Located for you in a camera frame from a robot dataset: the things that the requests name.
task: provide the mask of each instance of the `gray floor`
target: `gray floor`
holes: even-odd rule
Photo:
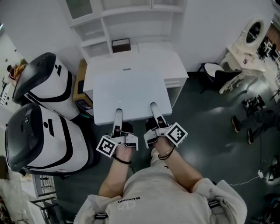
[[[168,122],[178,122],[189,133],[178,151],[183,158],[198,169],[204,177],[212,181],[224,179],[228,183],[243,183],[257,176],[260,168],[260,140],[248,145],[246,130],[235,133],[231,126],[231,117],[237,115],[243,119],[246,113],[241,105],[244,98],[261,95],[266,106],[273,106],[272,93],[262,77],[248,88],[250,80],[232,92],[223,95],[214,91],[200,94],[198,80],[188,79],[173,108]],[[134,132],[139,138],[139,151],[132,158],[135,171],[146,168],[150,162],[150,151],[145,148],[141,136],[145,133],[145,121],[132,122]],[[112,126],[95,126],[95,137],[99,140]],[[280,133],[270,129],[262,135],[262,159],[267,161],[263,167],[269,167],[272,157],[279,153]],[[89,194],[97,194],[105,179],[111,160],[101,157],[98,166],[75,174],[67,180],[55,179],[57,196],[64,212],[76,214]],[[268,184],[264,179],[255,179],[244,185],[234,186],[248,207],[247,222],[258,214],[263,205],[265,194],[277,191],[276,183]]]

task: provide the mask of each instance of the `drawer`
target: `drawer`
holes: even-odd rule
[[[186,78],[165,79],[166,88],[175,88],[184,86]]]

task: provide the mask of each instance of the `white t-shirt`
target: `white t-shirt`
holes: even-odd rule
[[[108,218],[95,220],[95,214]],[[246,214],[243,199],[225,181],[214,185],[204,178],[189,193],[168,168],[155,166],[131,176],[123,197],[89,195],[74,223],[243,224]]]

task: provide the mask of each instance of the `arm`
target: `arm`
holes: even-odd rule
[[[126,147],[124,144],[119,145],[116,149],[117,158],[129,162],[132,153],[131,147]],[[120,163],[117,160],[113,160],[108,176],[102,183],[99,196],[113,198],[116,196],[122,196],[124,185],[126,183],[126,176],[128,171],[128,165]]]
[[[159,137],[157,142],[154,143],[154,147],[161,156],[165,156],[166,153],[172,148],[166,137]],[[193,186],[199,180],[203,179],[202,175],[186,161],[184,161],[176,150],[173,150],[170,157],[165,160],[165,163],[175,176],[177,182],[189,192],[192,192]]]

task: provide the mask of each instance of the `white desk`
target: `white desk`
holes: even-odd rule
[[[159,73],[164,79],[172,107],[189,77],[170,42],[139,43],[132,45],[131,51],[93,58],[87,65],[84,92],[93,101],[95,74],[106,74],[129,68],[135,70],[150,69]]]
[[[248,76],[258,78],[260,74],[264,73],[266,70],[264,68],[263,62],[258,58],[257,55],[249,55],[249,54],[237,54],[232,47],[227,47],[228,53],[225,58],[220,62],[220,66],[222,67],[225,63],[228,63],[229,67],[232,70],[242,70],[238,76],[233,78],[232,80],[226,82],[226,84],[220,89],[219,93],[222,94],[225,90],[233,89],[234,84],[236,84],[239,80],[243,80]]]

